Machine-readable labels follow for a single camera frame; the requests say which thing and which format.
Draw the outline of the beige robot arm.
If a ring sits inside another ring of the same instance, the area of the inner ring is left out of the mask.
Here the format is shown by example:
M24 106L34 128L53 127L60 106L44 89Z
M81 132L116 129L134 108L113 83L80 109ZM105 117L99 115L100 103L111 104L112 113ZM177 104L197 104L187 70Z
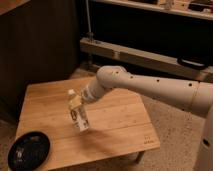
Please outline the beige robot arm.
M102 66L78 95L69 94L69 111L77 129L90 127L85 104L97 102L116 88L123 88L193 114L206 117L195 171L213 171L213 83L134 75L122 66Z

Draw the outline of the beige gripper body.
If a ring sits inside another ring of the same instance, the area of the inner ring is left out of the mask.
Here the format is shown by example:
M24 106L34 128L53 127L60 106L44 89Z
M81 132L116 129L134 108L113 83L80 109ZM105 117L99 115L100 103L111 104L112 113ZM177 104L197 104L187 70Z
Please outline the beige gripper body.
M80 95L83 103L93 103L97 101L97 98L91 93L89 85L86 85L81 90Z

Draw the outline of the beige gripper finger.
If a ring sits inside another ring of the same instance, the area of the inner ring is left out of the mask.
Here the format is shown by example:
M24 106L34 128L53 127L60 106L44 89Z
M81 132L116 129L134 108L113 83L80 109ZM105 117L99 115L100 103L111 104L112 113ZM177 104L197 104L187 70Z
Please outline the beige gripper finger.
M76 96L69 101L69 108L75 109L82 105L82 98L80 96Z

